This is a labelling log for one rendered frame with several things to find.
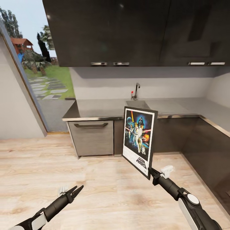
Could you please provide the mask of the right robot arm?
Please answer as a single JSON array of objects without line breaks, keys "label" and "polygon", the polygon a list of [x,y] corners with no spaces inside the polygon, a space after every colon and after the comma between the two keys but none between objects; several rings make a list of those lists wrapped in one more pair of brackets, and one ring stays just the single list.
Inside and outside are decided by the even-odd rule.
[{"label": "right robot arm", "polygon": [[[153,177],[153,184],[160,184],[176,201],[183,212],[189,226],[192,230],[222,230],[219,223],[202,209],[201,203],[196,196],[189,193],[184,188],[180,188],[170,178],[169,173],[174,171],[172,165],[168,165],[159,171],[154,168],[148,168]],[[187,194],[183,194],[186,192]]]}]

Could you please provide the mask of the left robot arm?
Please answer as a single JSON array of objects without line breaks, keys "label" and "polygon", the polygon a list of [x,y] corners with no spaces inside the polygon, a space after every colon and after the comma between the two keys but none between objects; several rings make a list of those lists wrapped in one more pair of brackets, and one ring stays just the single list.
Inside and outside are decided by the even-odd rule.
[{"label": "left robot arm", "polygon": [[68,186],[58,187],[57,199],[46,208],[40,209],[37,213],[29,217],[27,220],[9,228],[8,230],[41,230],[47,222],[55,217],[64,207],[71,204],[74,198],[80,193],[84,186],[77,190],[77,186],[68,191]]}]

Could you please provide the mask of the poster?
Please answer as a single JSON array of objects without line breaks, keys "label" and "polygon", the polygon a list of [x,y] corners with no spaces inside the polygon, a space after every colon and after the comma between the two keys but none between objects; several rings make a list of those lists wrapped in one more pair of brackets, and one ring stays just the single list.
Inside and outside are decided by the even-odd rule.
[{"label": "poster", "polygon": [[124,107],[121,157],[150,180],[158,111]]}]

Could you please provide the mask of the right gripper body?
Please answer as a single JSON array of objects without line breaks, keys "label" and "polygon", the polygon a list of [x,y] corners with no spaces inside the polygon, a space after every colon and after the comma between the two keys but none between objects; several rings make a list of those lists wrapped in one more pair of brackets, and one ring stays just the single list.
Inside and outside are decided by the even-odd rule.
[{"label": "right gripper body", "polygon": [[154,186],[160,184],[167,192],[169,192],[169,189],[174,182],[170,178],[165,179],[163,176],[160,176],[161,174],[162,172],[153,177],[153,184]]}]

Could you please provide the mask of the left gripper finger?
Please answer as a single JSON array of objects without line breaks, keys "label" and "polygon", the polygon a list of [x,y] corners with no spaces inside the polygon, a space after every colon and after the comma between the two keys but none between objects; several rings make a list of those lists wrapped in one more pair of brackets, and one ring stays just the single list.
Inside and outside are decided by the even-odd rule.
[{"label": "left gripper finger", "polygon": [[77,188],[77,186],[73,187],[72,189],[70,189],[69,191],[67,192],[70,192],[70,194],[72,194],[72,192]]},{"label": "left gripper finger", "polygon": [[81,186],[80,188],[78,188],[77,190],[73,191],[71,194],[71,197],[74,201],[74,198],[76,198],[76,196],[80,193],[80,191],[83,189],[84,186]]}]

